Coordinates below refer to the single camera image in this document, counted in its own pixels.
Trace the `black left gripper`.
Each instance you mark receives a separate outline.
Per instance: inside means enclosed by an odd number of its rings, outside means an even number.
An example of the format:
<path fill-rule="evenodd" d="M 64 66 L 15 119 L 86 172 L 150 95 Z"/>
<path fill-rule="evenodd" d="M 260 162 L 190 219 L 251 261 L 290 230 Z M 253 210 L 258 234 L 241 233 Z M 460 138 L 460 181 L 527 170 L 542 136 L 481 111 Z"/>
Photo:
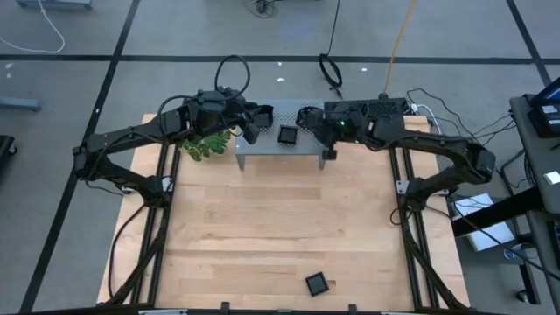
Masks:
<path fill-rule="evenodd" d="M 226 104 L 220 119 L 227 126 L 229 134 L 243 137 L 248 144 L 254 144 L 260 133 L 255 119 L 261 113 L 261 106 L 247 101 L 241 92 L 235 89 L 219 89 L 218 92 L 224 97 Z"/>

